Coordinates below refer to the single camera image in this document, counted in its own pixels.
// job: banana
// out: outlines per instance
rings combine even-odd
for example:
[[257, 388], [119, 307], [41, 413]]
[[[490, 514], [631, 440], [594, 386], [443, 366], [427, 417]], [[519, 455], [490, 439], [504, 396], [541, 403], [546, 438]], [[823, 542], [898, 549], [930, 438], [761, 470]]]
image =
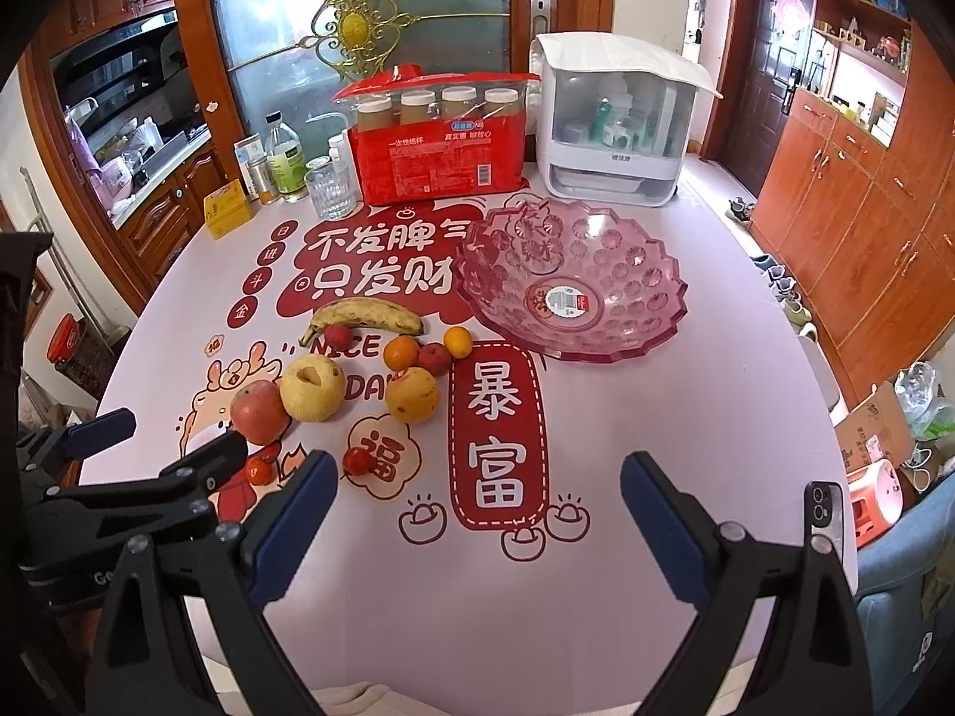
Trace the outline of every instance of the banana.
[[326, 304], [312, 315], [309, 329], [304, 332], [299, 345], [307, 347], [315, 334], [324, 331], [333, 323], [341, 322], [349, 328], [381, 328], [396, 334], [421, 336], [424, 325], [421, 318], [400, 304], [384, 298], [339, 298]]

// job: orange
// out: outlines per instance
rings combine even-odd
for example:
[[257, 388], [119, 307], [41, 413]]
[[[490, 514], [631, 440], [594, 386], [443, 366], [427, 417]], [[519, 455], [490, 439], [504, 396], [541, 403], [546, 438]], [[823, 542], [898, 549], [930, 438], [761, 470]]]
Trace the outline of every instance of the orange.
[[409, 368], [385, 385], [385, 403], [395, 420], [418, 425], [438, 410], [441, 391], [430, 372]]
[[385, 360], [385, 365], [392, 371], [404, 371], [406, 368], [417, 365], [417, 356], [420, 349], [413, 336], [402, 334], [385, 345], [385, 352], [382, 357]]
[[474, 349], [474, 345], [471, 333], [463, 325], [449, 328], [444, 334], [444, 346], [451, 353], [451, 357], [457, 360], [467, 358]]

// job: pink glass fruit bowl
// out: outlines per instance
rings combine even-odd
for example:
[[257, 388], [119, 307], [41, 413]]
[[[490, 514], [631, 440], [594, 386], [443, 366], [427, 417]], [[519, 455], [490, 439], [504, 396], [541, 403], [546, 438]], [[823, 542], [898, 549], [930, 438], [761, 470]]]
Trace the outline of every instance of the pink glass fruit bowl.
[[686, 315], [676, 258], [635, 221], [527, 196], [471, 223], [455, 259], [461, 296], [516, 346], [560, 360], [646, 355]]

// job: cherry tomato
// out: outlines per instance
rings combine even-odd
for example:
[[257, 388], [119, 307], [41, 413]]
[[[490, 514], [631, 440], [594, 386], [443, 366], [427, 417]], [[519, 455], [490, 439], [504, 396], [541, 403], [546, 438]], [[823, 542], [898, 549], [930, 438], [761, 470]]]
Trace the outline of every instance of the cherry tomato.
[[275, 467], [261, 457], [250, 457], [245, 461], [245, 478], [250, 485], [264, 487], [275, 481]]
[[349, 447], [342, 458], [342, 468], [349, 476], [364, 476], [374, 469], [374, 455], [362, 447]]

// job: shelf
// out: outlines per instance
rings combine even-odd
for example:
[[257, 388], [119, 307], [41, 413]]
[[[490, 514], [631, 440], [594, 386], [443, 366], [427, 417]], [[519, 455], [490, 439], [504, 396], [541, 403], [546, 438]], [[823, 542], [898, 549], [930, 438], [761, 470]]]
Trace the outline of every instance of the shelf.
[[899, 23], [899, 27], [901, 27], [902, 29], [911, 29], [912, 27], [912, 21], [910, 21], [908, 18], [903, 18], [898, 13], [893, 13], [888, 8], [883, 8], [881, 5], [875, 4], [875, 2], [871, 0], [846, 0], [846, 1], [853, 2], [853, 4], [863, 5], [864, 7], [869, 8], [870, 12], [873, 14], [877, 14], [885, 18], [891, 18], [891, 20], [896, 20]]
[[836, 35], [830, 34], [828, 32], [823, 32], [821, 29], [813, 27], [813, 31], [822, 37], [825, 37], [826, 40], [832, 42], [840, 51], [844, 52], [847, 56], [851, 56], [853, 59], [858, 59], [866, 66], [872, 67], [880, 75], [885, 75], [893, 83], [896, 83], [905, 88], [905, 84], [908, 81], [908, 75], [899, 69], [899, 67], [889, 64], [885, 59], [880, 59], [875, 54], [871, 54], [868, 51], [862, 50], [857, 45], [852, 45], [851, 42], [844, 40], [839, 40]]

